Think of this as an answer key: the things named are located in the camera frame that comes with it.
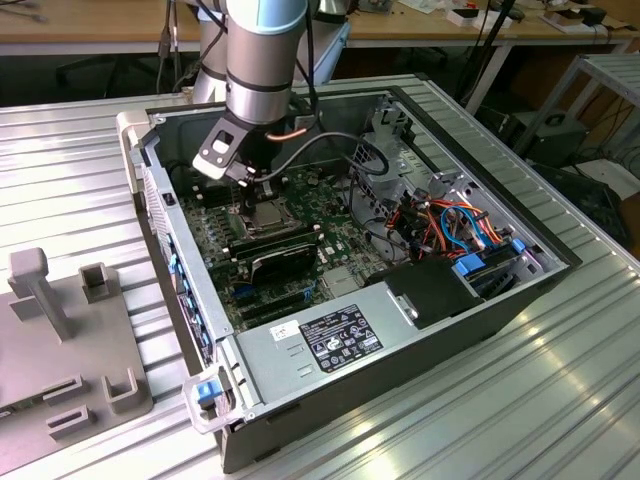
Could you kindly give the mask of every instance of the power supply label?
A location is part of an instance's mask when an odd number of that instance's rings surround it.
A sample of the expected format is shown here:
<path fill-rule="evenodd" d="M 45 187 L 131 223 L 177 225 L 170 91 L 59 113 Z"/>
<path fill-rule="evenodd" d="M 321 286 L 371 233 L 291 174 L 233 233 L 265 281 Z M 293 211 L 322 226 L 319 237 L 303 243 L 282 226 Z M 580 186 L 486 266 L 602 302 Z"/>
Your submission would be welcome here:
<path fill-rule="evenodd" d="M 320 370 L 331 373 L 382 348 L 357 305 L 300 325 Z"/>

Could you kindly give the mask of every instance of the aluminum extrusion table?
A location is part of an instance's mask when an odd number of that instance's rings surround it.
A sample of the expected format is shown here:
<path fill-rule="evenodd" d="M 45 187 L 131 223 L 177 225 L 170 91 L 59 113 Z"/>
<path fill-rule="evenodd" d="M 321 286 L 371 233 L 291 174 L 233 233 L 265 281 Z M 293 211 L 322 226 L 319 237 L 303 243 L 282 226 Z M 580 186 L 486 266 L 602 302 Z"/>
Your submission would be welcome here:
<path fill-rule="evenodd" d="M 434 84 L 398 85 L 565 241 L 583 266 L 490 340 L 228 478 L 638 478 L 640 265 Z M 0 268 L 40 245 L 51 275 L 116 267 L 155 406 L 7 478 L 221 478 L 213 436 L 191 428 L 187 375 L 135 220 L 115 130 L 141 97 L 0 110 Z M 417 132 L 441 168 L 450 160 Z"/>
<path fill-rule="evenodd" d="M 640 56 L 639 55 L 579 55 L 574 58 L 558 84 L 551 91 L 544 104 L 536 113 L 533 121 L 520 136 L 513 150 L 522 154 L 531 139 L 549 116 L 551 110 L 560 101 L 564 92 L 571 86 L 580 72 L 591 77 L 591 81 L 580 92 L 567 115 L 576 117 L 595 93 L 599 85 L 607 87 L 620 97 L 640 107 Z M 614 156 L 640 135 L 640 123 L 632 128 L 625 138 L 614 147 Z"/>

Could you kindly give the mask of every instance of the black chair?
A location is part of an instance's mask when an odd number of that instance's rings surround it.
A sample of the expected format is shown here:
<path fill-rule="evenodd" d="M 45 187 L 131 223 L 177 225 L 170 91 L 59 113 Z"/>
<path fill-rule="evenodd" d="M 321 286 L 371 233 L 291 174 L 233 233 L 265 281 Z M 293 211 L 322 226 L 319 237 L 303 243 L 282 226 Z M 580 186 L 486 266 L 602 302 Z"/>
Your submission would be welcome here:
<path fill-rule="evenodd" d="M 155 78 L 158 72 L 153 68 L 145 65 L 141 62 L 144 58 L 157 58 L 153 53 L 141 53 L 141 54 L 123 54 L 123 55 L 96 55 L 94 57 L 84 58 L 75 62 L 67 63 L 56 68 L 56 84 L 59 87 L 65 87 L 69 85 L 67 74 L 74 70 L 78 70 L 85 67 L 94 67 L 97 65 L 105 65 L 113 63 L 107 83 L 104 88 L 103 98 L 109 98 L 111 91 L 116 84 L 118 76 L 122 73 L 127 73 L 130 68 L 136 69 L 142 73 Z"/>

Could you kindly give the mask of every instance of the table leg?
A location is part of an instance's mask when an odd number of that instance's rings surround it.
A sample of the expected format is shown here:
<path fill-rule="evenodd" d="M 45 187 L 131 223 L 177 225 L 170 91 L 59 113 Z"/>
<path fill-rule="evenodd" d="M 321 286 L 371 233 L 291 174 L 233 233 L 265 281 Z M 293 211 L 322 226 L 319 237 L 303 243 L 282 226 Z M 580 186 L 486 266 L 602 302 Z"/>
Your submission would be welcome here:
<path fill-rule="evenodd" d="M 469 99 L 469 103 L 465 109 L 471 115 L 475 115 L 482 104 L 482 100 L 487 95 L 487 92 L 493 85 L 493 81 L 496 79 L 498 72 L 502 68 L 504 61 L 507 59 L 509 52 L 511 51 L 511 45 L 502 45 L 496 48 L 496 51 L 493 53 L 487 68 L 485 69 L 482 77 L 478 81 L 475 86 L 473 93 L 471 94 L 471 98 Z"/>
<path fill-rule="evenodd" d="M 612 54 L 625 53 L 627 48 L 629 48 L 630 44 L 631 44 L 631 40 L 629 40 L 628 42 L 619 43 L 613 48 L 611 53 Z M 584 108 L 587 101 L 595 93 L 598 85 L 600 85 L 600 82 L 598 82 L 597 80 L 591 79 L 589 83 L 587 83 L 587 86 L 582 89 L 582 92 L 580 92 L 580 95 L 578 95 L 578 97 L 573 101 L 573 103 L 571 104 L 571 107 L 569 107 L 569 110 L 567 111 L 567 115 L 572 118 L 576 118 Z"/>
<path fill-rule="evenodd" d="M 573 80 L 576 78 L 576 74 L 578 73 L 580 62 L 582 62 L 582 58 L 580 56 L 573 59 L 571 65 L 569 65 L 569 68 L 564 73 L 564 75 L 562 75 L 560 81 L 556 84 L 556 86 L 553 87 L 553 90 L 551 90 L 551 93 L 545 100 L 540 110 L 538 110 L 536 115 L 533 117 L 533 120 L 529 123 L 527 129 L 522 135 L 520 135 L 518 142 L 513 147 L 513 151 L 517 155 L 522 156 L 524 154 L 524 152 L 527 150 L 527 147 L 529 146 L 529 142 L 531 142 L 531 139 L 538 131 L 538 128 L 540 127 L 540 125 L 542 125 L 542 122 L 546 120 L 546 118 L 549 116 L 549 113 L 551 112 L 551 109 L 558 104 L 558 101 L 560 100 L 560 97 L 562 97 L 562 94 L 567 90 L 569 85 L 573 83 Z"/>

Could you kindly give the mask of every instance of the desk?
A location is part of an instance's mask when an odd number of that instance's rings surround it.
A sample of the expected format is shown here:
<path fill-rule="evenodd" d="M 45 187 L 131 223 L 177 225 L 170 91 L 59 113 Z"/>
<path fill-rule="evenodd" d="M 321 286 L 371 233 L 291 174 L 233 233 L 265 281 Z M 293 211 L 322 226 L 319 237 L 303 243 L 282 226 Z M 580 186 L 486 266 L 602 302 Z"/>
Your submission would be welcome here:
<path fill-rule="evenodd" d="M 640 264 L 433 83 L 406 75 L 319 91 L 390 85 L 446 127 L 584 263 L 494 337 L 233 478 L 639 478 L 630 439 L 640 436 Z M 0 109 L 0 261 L 19 225 L 31 232 L 30 245 L 47 251 L 50 278 L 97 261 L 117 268 L 155 403 L 147 415 L 5 480 L 223 478 L 213 436 L 191 427 L 180 396 L 186 368 L 113 127 L 120 111 L 183 102 L 164 95 Z M 424 132 L 414 143 L 441 169 L 452 166 Z M 55 232 L 48 217 L 57 220 Z M 0 263 L 0 288 L 8 288 L 6 274 Z"/>
<path fill-rule="evenodd" d="M 157 50 L 164 23 L 164 0 L 42 0 L 41 13 L 49 23 L 0 14 L 0 55 L 65 55 L 144 53 Z M 624 30 L 594 35 L 565 34 L 538 18 L 539 10 L 525 9 L 522 23 L 498 35 L 498 47 L 467 104 L 474 114 L 489 91 L 511 48 L 526 45 L 614 44 L 624 53 L 638 34 Z M 183 52 L 199 51 L 199 25 L 184 4 L 178 5 L 178 38 Z M 425 15 L 396 3 L 392 13 L 357 12 L 350 16 L 350 48 L 472 46 L 473 27 L 460 28 L 442 11 Z"/>
<path fill-rule="evenodd" d="M 466 109 L 475 114 L 511 48 L 527 45 L 615 45 L 614 53 L 624 53 L 637 32 L 614 31 L 608 36 L 604 31 L 579 34 L 563 33 L 540 19 L 541 10 L 522 8 L 526 17 L 521 23 L 513 22 L 510 28 L 498 34 L 493 42 L 497 46 L 484 74 L 467 103 Z M 356 13 L 351 15 L 350 48 L 380 47 L 453 47 L 473 46 L 478 38 L 474 27 L 458 27 L 445 18 L 445 12 L 434 11 L 429 15 L 396 3 L 389 15 Z"/>
<path fill-rule="evenodd" d="M 0 13 L 0 55 L 94 55 L 158 50 L 165 0 L 39 0 L 49 19 Z M 198 21 L 178 4 L 181 51 L 200 51 Z"/>

